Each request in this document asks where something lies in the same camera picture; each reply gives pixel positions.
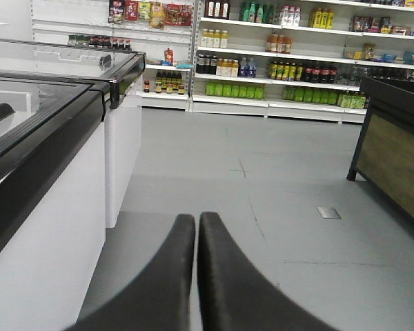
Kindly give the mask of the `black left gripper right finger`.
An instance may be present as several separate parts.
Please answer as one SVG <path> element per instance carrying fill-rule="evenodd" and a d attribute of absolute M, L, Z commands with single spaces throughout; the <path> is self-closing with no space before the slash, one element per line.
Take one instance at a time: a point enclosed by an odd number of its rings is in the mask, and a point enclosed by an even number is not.
<path fill-rule="evenodd" d="M 204 330 L 332 330 L 250 262 L 216 212 L 199 222 L 197 283 Z"/>

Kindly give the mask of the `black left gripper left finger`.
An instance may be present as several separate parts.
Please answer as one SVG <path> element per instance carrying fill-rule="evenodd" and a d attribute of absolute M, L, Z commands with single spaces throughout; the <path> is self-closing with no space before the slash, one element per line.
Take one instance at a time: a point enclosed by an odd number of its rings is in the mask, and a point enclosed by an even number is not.
<path fill-rule="evenodd" d="M 177 215 L 144 269 L 113 299 L 69 330 L 188 330 L 195 218 Z"/>

